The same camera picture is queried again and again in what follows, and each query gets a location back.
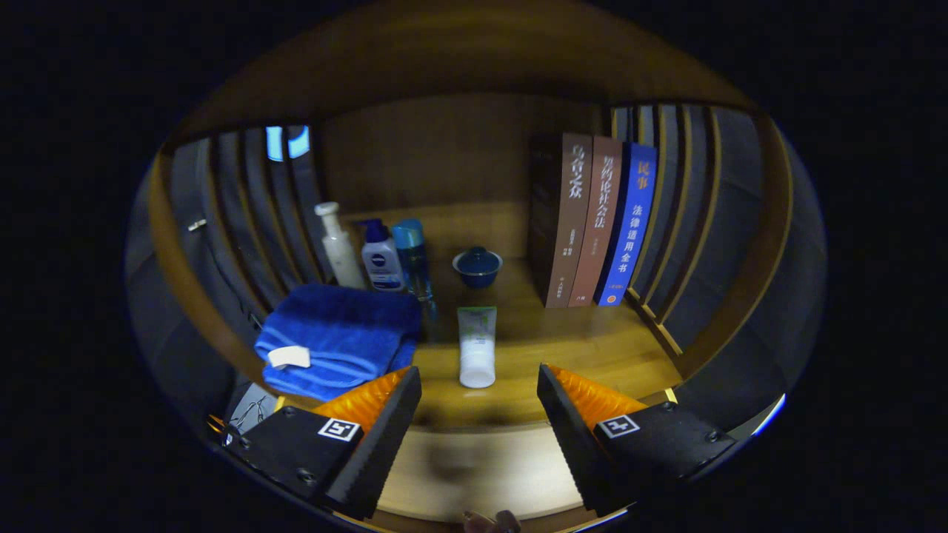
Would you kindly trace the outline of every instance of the blue bowl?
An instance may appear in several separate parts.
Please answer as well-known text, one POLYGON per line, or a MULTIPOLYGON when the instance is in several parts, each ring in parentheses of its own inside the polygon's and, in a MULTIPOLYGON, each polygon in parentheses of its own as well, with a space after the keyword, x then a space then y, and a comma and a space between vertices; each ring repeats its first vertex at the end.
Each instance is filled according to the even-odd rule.
POLYGON ((458 262, 461 261, 461 258, 467 255, 473 249, 475 248, 455 255, 454 260, 451 261, 451 265, 454 267, 454 271, 461 275, 461 281, 463 281, 465 285, 471 288, 489 287, 492 283, 494 283, 494 280, 497 279, 497 273, 501 270, 501 267, 503 267, 503 258, 492 251, 484 250, 483 252, 489 253, 490 255, 493 255, 497 258, 497 266, 495 268, 484 272, 461 270, 461 268, 458 266, 458 262))

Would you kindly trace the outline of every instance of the towel label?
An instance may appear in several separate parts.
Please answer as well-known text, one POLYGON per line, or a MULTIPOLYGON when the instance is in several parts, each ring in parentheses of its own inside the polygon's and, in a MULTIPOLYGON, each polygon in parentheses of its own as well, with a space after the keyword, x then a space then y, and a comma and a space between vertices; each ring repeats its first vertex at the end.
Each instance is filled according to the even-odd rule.
POLYGON ((305 346, 284 346, 270 350, 268 356, 270 364, 277 370, 282 370, 287 365, 309 368, 309 348, 305 346))
POLYGON ((324 437, 335 438, 337 440, 349 442, 353 439, 353 436, 356 434, 356 431, 358 431, 359 427, 360 426, 355 422, 347 422, 345 420, 330 418, 329 420, 326 420, 326 424, 322 426, 322 429, 317 433, 324 437))

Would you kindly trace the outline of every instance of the book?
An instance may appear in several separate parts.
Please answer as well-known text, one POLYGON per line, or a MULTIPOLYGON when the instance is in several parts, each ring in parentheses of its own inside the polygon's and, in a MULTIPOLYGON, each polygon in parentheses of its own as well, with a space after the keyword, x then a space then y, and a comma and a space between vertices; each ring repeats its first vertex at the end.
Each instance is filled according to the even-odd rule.
POLYGON ((593 303, 602 266, 609 252, 621 174, 622 141, 599 136, 592 138, 589 207, 569 307, 593 303))
POLYGON ((599 305, 620 304, 629 287, 651 212, 657 160, 655 148, 634 142, 625 144, 619 184, 622 214, 615 219, 609 253, 593 296, 599 305))
POLYGON ((530 140, 530 224, 534 284, 545 307, 566 307, 586 227, 593 137, 564 133, 530 140))

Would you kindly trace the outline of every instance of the brown book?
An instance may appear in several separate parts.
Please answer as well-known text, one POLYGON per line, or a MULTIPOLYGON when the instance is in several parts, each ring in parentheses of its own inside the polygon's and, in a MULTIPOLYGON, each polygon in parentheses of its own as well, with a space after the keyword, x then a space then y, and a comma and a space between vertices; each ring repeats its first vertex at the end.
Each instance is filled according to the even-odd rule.
POLYGON ((530 268, 543 305, 566 307, 589 207, 593 138, 561 134, 530 141, 530 268))
POLYGON ((593 303, 593 293, 599 283, 602 265, 609 253, 612 222, 618 203, 619 178, 622 173, 622 142, 614 138, 592 139, 592 178, 590 179, 589 209, 583 248, 570 295, 570 307, 593 303))

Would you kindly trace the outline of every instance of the finger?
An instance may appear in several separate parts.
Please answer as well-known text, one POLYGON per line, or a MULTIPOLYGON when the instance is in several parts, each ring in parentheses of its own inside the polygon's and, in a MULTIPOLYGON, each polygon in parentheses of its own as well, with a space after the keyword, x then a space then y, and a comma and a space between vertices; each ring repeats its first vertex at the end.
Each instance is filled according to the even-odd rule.
POLYGON ((504 510, 497 513, 497 531, 499 533, 520 533, 520 521, 514 513, 504 510))

